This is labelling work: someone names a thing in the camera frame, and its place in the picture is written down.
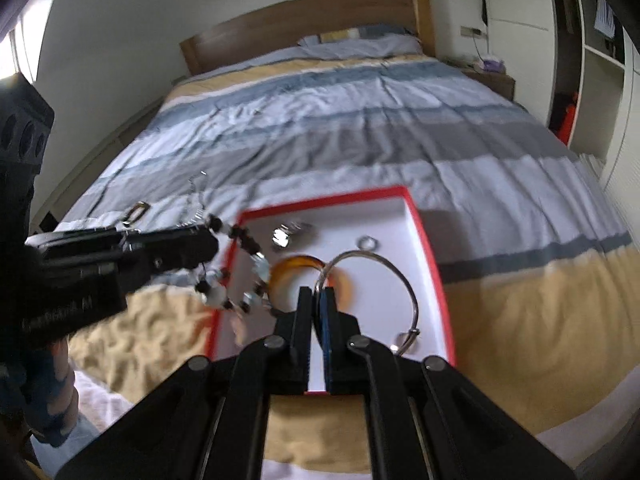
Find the left hand blue glove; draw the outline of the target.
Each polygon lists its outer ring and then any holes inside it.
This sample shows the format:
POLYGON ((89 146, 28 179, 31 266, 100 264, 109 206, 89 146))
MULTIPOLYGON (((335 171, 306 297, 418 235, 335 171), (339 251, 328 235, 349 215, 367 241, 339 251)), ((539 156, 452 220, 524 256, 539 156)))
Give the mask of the left hand blue glove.
POLYGON ((79 394, 67 339, 33 346, 1 361, 1 421, 59 448, 78 421, 79 394))

